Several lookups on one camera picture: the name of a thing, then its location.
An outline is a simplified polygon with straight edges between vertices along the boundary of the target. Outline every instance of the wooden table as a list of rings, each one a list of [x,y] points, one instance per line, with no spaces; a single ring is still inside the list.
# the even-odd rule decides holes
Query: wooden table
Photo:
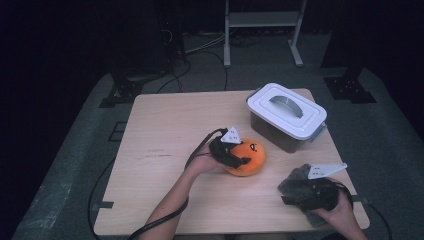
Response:
[[[312,100],[306,89],[296,92]],[[235,177],[216,169],[198,177],[177,234],[316,231],[306,216],[282,202],[277,186],[305,163],[332,164],[341,159],[328,130],[313,143],[288,154],[250,127],[246,98],[252,91],[140,95],[134,102],[116,162],[94,226],[98,235],[130,235],[175,183],[188,156],[217,128],[235,126],[240,137],[261,142],[267,162],[259,173]],[[332,177],[356,194],[346,170]],[[354,212],[369,226],[362,204]]]

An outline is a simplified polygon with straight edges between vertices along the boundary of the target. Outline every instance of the human arm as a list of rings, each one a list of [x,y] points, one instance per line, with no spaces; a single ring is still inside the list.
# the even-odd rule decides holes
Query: human arm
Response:
[[[196,178],[202,173],[222,166],[212,156],[207,154],[208,151],[208,145],[199,151],[197,157],[195,157],[190,165],[187,166],[173,187],[153,210],[146,224],[173,213],[180,208],[188,198],[190,189]],[[180,216],[181,215],[178,215],[144,232],[140,235],[139,240],[172,239],[177,229]]]
[[[362,229],[353,214],[352,206],[347,199],[346,195],[339,191],[339,199],[337,206],[327,211],[323,208],[312,211],[313,213],[322,217],[328,224],[343,235],[348,240],[367,240]]]

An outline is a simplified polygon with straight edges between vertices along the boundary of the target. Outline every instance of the human hand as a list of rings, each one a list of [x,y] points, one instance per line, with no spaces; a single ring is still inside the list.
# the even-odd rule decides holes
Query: human hand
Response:
[[[335,179],[329,179],[333,182],[338,182]],[[312,210],[311,212],[322,217],[328,224],[333,226],[337,232],[349,240],[367,239],[356,221],[356,217],[353,214],[353,209],[347,196],[341,190],[339,190],[338,204],[333,210],[327,211],[321,208]]]
[[[209,143],[210,142],[206,143],[205,146],[199,150],[194,159],[187,166],[187,169],[194,171],[196,174],[202,174],[224,166],[210,154]]]

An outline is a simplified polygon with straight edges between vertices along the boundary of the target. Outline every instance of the orange pumpkin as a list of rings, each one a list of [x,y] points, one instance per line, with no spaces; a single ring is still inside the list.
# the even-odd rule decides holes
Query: orange pumpkin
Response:
[[[266,152],[264,146],[253,139],[244,138],[242,142],[242,144],[231,149],[230,153],[238,158],[248,157],[251,160],[238,168],[228,166],[224,168],[235,176],[246,177],[259,172],[263,168],[266,160]]]

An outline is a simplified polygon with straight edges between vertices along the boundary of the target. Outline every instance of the container handle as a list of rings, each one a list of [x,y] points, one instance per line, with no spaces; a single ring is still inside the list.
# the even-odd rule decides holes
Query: container handle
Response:
[[[297,105],[293,100],[291,100],[288,97],[274,96],[269,101],[273,102],[273,103],[284,104],[285,106],[289,107],[293,111],[293,113],[296,115],[296,117],[298,117],[298,118],[303,117],[302,109],[299,107],[299,105]]]

